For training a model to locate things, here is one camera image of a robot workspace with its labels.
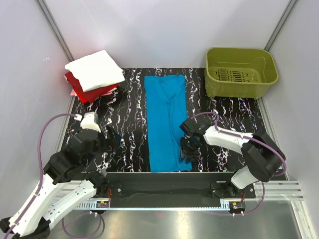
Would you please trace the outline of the blue t-shirt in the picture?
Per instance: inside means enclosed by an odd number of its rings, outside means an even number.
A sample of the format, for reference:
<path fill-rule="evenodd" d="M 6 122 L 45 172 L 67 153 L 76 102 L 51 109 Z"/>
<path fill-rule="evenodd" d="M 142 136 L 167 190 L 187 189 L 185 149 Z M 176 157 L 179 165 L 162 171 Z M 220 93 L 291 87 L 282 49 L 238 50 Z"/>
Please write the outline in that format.
<path fill-rule="evenodd" d="M 180 161 L 180 125 L 187 119 L 185 76 L 146 76 L 144 87 L 151 172 L 191 170 L 191 163 Z"/>

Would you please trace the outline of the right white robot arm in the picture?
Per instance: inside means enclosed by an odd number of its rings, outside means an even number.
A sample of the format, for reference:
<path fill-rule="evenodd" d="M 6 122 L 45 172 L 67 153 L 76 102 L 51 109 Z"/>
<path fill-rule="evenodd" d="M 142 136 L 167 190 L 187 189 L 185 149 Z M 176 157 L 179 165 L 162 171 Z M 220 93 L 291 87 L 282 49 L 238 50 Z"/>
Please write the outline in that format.
<path fill-rule="evenodd" d="M 246 166 L 237 170 L 225 183 L 212 187 L 217 198 L 236 198 L 244 189 L 258 181 L 269 182 L 286 169 L 286 158 L 270 136 L 265 133 L 239 133 L 209 124 L 186 120 L 180 125 L 184 136 L 180 139 L 180 161 L 190 163 L 198 157 L 203 145 L 219 146 L 243 156 Z"/>

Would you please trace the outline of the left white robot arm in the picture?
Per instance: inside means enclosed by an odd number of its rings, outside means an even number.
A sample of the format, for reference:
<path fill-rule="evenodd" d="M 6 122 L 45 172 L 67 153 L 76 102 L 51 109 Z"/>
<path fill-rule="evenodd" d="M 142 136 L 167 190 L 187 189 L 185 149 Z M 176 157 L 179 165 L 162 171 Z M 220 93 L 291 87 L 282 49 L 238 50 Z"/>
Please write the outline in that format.
<path fill-rule="evenodd" d="M 50 157 L 36 188 L 24 205 L 14 216 L 1 219 L 0 229 L 5 237 L 13 235 L 15 239 L 44 239 L 56 223 L 82 201 L 109 195 L 106 177 L 97 171 L 90 171 L 75 190 L 58 202 L 53 202 L 56 195 L 97 155 L 117 150 L 121 139 L 110 126 L 106 133 L 88 128 L 80 130 Z"/>

